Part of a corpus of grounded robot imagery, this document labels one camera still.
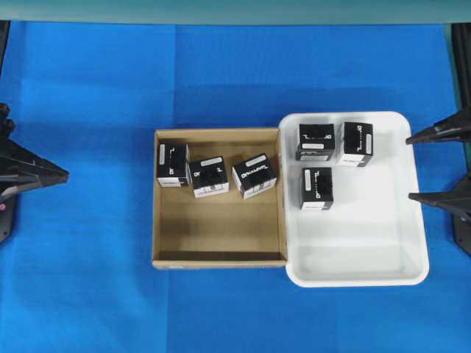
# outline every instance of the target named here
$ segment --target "open cardboard box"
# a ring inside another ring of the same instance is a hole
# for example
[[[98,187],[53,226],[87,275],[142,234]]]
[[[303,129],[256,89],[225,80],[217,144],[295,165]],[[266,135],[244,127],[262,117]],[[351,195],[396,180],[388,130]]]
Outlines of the open cardboard box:
[[[278,267],[287,261],[279,129],[174,129],[160,142],[187,143],[191,160],[223,156],[229,192],[195,199],[193,188],[161,188],[154,173],[154,242],[157,268]],[[266,153],[277,174],[275,188],[243,200],[232,166]]]

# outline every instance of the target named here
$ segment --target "black clamp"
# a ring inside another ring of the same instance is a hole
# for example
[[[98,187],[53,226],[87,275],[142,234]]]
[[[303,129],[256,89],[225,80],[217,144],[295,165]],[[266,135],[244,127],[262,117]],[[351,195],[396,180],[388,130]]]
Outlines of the black clamp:
[[[471,107],[406,139],[407,144],[446,141],[471,141]],[[455,242],[471,256],[471,173],[450,192],[410,193],[409,198],[452,213]]]
[[[10,109],[0,103],[0,243],[13,226],[16,196],[27,190],[67,182],[68,172],[24,149],[8,137],[15,129]]]

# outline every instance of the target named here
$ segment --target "blue tablecloth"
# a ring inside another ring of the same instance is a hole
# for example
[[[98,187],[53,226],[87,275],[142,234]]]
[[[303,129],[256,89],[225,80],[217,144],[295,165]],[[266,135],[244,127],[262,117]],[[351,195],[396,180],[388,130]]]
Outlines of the blue tablecloth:
[[[71,172],[21,197],[0,246],[0,352],[471,351],[471,258],[441,210],[424,207],[431,270],[413,287],[150,263],[154,129],[396,110],[416,132],[456,110],[443,26],[15,22],[0,101],[12,139]],[[421,190],[465,173],[460,144],[415,153]]]

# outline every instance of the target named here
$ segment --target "white sticker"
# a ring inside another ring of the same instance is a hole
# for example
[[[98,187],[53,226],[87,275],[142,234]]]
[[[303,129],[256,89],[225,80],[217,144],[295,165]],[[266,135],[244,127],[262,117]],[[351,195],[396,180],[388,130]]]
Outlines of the white sticker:
[[[222,158],[221,157],[216,157],[216,158],[212,158],[210,160],[203,160],[201,162],[201,166],[205,167],[207,165],[216,164],[216,163],[220,163],[220,162],[222,162]]]
[[[179,188],[180,186],[182,186],[180,178],[164,177],[159,178],[158,180],[162,188]]]
[[[311,172],[309,169],[304,171],[304,180],[306,184],[306,191],[311,191]]]
[[[159,164],[165,164],[165,145],[163,143],[160,145]]]
[[[304,149],[324,149],[323,143],[303,143],[302,147]]]
[[[233,167],[233,179],[234,182],[236,183],[235,186],[237,187],[237,190],[241,190],[241,180],[238,178],[237,172]]]
[[[226,193],[229,191],[229,183],[219,184],[218,187],[214,188],[212,191],[207,191],[206,188],[199,188],[194,190],[194,196],[199,199],[200,197],[206,197],[211,195],[216,195],[218,193]]]
[[[267,188],[266,187],[263,187],[263,188],[260,187],[257,191],[254,191],[254,188],[251,188],[251,189],[245,191],[244,192],[244,200],[249,199],[252,196],[258,195],[259,193],[262,193],[266,190],[269,190],[269,189],[273,188],[275,186],[276,181],[277,181],[277,178],[274,178],[270,182],[266,182],[266,183],[269,183]]]
[[[300,160],[320,160],[325,161],[329,156],[301,156]]]
[[[304,202],[302,204],[301,210],[308,210],[308,211],[322,210],[324,206],[325,206],[325,202]]]
[[[251,167],[252,165],[254,164],[257,164],[257,163],[260,163],[262,161],[266,160],[266,155],[265,154],[262,154],[261,156],[257,157],[257,158],[254,158],[253,160],[249,160],[247,162],[245,162],[245,165],[247,167]]]
[[[366,134],[366,153],[371,154],[373,137],[371,134]]]

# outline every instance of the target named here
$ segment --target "white label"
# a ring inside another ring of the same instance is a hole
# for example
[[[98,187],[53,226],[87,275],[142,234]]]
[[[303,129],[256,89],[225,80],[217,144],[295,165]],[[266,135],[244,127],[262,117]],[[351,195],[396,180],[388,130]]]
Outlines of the white label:
[[[163,143],[160,145],[159,164],[165,164],[165,145]]]
[[[158,180],[162,188],[179,188],[182,186],[179,178],[159,178]]]
[[[210,159],[210,160],[203,160],[201,162],[201,166],[205,167],[207,165],[216,164],[216,163],[220,163],[220,162],[222,162],[222,158],[221,157],[216,157],[216,158],[213,158],[213,159]]]
[[[300,160],[320,160],[325,161],[329,156],[301,156]]]
[[[199,199],[200,197],[206,197],[216,195],[218,193],[226,193],[229,191],[229,183],[214,185],[215,188],[212,191],[206,191],[207,188],[199,188],[194,190],[194,196]]]
[[[303,143],[302,147],[304,149],[324,149],[323,143]]]
[[[234,182],[236,183],[235,186],[237,187],[237,190],[241,190],[241,180],[238,178],[237,172],[233,167],[233,179]]]
[[[247,167],[251,167],[252,165],[263,162],[264,160],[266,160],[266,155],[262,154],[261,156],[259,156],[257,158],[254,158],[253,160],[249,160],[249,161],[245,162],[245,165]]]
[[[366,152],[367,152],[367,154],[371,154],[372,141],[373,141],[373,137],[371,136],[371,134],[366,134]]]
[[[303,211],[316,211],[324,208],[325,202],[304,202],[301,210]]]
[[[298,125],[297,128],[296,128],[296,138],[297,138],[297,145],[296,147],[298,147],[301,143],[301,140],[300,140],[300,126]]]
[[[358,165],[362,162],[364,156],[362,154],[348,154],[343,153],[337,165],[344,165],[347,167],[358,167]]]
[[[304,180],[306,184],[306,191],[311,191],[311,172],[309,169],[304,171]]]
[[[266,190],[269,190],[275,186],[277,182],[277,178],[270,180],[269,182],[265,182],[262,185],[258,185],[256,188],[251,188],[244,193],[244,200],[251,198],[252,196],[258,195]]]

